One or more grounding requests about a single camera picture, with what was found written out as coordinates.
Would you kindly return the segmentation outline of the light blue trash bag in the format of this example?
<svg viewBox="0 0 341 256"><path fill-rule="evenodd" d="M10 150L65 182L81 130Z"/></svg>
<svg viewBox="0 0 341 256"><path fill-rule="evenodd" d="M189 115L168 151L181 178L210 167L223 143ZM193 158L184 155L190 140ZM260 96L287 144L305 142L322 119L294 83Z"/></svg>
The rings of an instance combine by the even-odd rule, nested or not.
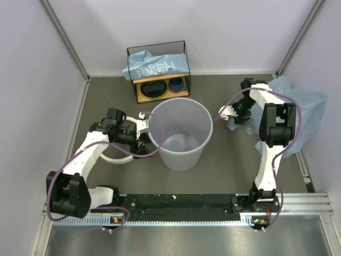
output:
<svg viewBox="0 0 341 256"><path fill-rule="evenodd" d="M128 81L189 72L190 65L184 53L154 56L147 50L130 55L128 65L123 69L123 75Z"/></svg>
<svg viewBox="0 0 341 256"><path fill-rule="evenodd" d="M268 82L268 85L273 92L295 100L301 108L301 132L294 145L282 155L283 158L288 158L291 155L300 152L304 144L313 137L314 133L319 128L328 96L322 92L293 87L291 80L287 76L280 76L279 78ZM258 104L254 104L250 111L251 120L242 126L246 128L248 134L259 134L259 125L263 111ZM228 121L227 126L233 131L241 125L235 124L234 120L231 119Z"/></svg>

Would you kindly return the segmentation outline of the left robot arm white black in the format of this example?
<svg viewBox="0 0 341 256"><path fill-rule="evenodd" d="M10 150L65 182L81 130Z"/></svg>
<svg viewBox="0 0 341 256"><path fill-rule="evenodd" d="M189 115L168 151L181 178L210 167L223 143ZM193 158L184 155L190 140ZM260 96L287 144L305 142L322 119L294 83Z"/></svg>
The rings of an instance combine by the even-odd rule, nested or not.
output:
<svg viewBox="0 0 341 256"><path fill-rule="evenodd" d="M152 156L145 146L150 141L146 114L144 111L133 118L121 110L108 109L105 118L91 125L75 154L46 177L46 210L50 220L57 221L53 214L59 214L60 219L84 218L90 210L103 206L111 212L119 209L118 188L99 185L89 189L86 181L100 158L123 165Z"/></svg>

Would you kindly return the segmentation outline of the white grey trash bin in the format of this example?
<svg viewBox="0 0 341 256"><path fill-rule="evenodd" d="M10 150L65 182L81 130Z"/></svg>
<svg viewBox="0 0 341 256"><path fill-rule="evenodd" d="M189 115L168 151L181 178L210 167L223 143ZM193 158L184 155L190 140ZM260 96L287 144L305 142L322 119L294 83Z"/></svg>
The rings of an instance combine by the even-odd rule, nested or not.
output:
<svg viewBox="0 0 341 256"><path fill-rule="evenodd" d="M213 119L201 103L173 98L158 104L149 117L149 138L163 163L174 171L193 168L213 134Z"/></svg>

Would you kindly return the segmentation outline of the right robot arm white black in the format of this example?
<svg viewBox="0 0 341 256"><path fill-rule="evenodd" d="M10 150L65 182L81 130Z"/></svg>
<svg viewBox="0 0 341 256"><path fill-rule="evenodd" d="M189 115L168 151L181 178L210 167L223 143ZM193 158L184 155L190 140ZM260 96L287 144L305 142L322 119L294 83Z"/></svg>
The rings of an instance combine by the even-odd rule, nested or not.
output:
<svg viewBox="0 0 341 256"><path fill-rule="evenodd" d="M251 120L251 108L258 105L262 110L259 124L259 139L263 144L261 164L249 192L247 206L261 211L277 203L277 172L281 154L294 139L296 131L296 106L286 103L270 93L266 81L244 79L241 84L243 98L232 104L236 112L234 122L242 125Z"/></svg>

